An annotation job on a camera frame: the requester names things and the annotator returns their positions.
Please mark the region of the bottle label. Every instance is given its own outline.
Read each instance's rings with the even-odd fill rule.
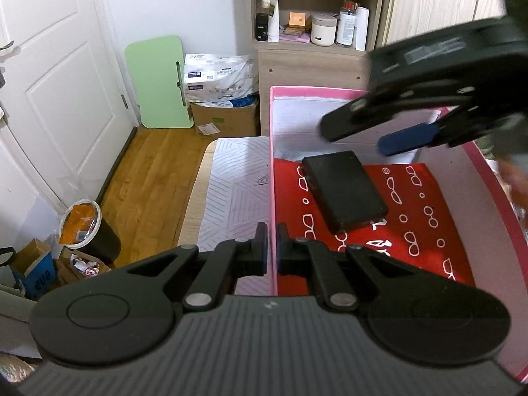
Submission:
[[[354,27],[356,25],[356,15],[349,15],[344,12],[339,14],[339,26],[337,28],[336,42],[342,45],[351,45],[354,38]]]

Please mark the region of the door hinge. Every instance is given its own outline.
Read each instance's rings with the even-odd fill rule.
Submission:
[[[128,110],[127,100],[125,99],[125,96],[123,94],[121,94],[121,99],[123,100],[123,104],[125,104],[125,109]]]

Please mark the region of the black bottle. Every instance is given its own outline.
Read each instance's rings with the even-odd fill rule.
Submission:
[[[255,39],[259,42],[265,42],[268,40],[267,13],[257,13],[257,19],[255,21]]]

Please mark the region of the blue box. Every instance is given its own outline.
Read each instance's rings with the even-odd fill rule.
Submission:
[[[27,299],[37,300],[57,279],[50,246],[36,238],[16,254],[10,267]]]

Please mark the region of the person's hand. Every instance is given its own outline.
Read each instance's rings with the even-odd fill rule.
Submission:
[[[511,200],[528,210],[528,178],[524,172],[508,161],[500,161],[498,169],[502,180],[511,186]]]

